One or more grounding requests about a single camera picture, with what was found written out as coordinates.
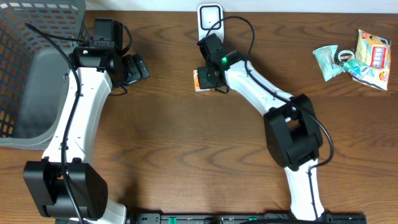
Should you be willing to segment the small orange tissue pack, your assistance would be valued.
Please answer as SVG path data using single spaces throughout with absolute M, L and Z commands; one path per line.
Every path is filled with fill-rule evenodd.
M 209 91 L 210 89 L 201 89 L 200 88 L 200 83 L 198 80 L 198 70 L 193 71 L 193 81 L 194 81 L 194 88 L 196 92 L 201 92 L 201 91 Z

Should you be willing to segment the teal snack packet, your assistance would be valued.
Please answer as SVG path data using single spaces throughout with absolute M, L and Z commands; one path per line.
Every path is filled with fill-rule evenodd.
M 326 82 L 343 72 L 343 67 L 335 62 L 337 49 L 337 45 L 327 45 L 312 52 Z

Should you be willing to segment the black round-label box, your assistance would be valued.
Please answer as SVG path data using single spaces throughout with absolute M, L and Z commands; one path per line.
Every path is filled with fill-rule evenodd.
M 354 49 L 337 50 L 335 54 L 336 64 L 343 66 L 349 59 L 355 58 Z

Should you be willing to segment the small teal tissue pack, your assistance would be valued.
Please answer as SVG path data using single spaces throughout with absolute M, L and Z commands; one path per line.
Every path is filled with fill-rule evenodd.
M 365 77 L 374 77 L 372 68 L 356 58 L 350 58 L 347 60 L 343 64 L 343 68 L 357 80 L 362 80 Z

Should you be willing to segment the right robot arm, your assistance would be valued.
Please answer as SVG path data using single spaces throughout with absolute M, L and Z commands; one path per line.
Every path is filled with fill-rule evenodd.
M 197 70 L 201 89 L 242 95 L 264 118 L 266 144 L 273 160 L 284 169 L 289 185 L 290 211 L 298 220 L 319 221 L 325 211 L 319 196 L 317 168 L 325 128 L 305 95 L 277 88 L 238 51 L 201 51 L 205 66 Z

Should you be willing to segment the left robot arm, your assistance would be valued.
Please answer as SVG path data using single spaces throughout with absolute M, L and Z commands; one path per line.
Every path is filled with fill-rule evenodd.
M 28 161 L 23 178 L 43 217 L 64 223 L 125 223 L 127 208 L 108 197 L 95 171 L 94 141 L 104 103 L 113 88 L 149 77 L 140 54 L 77 47 L 69 55 L 67 97 L 54 137 L 40 161 Z

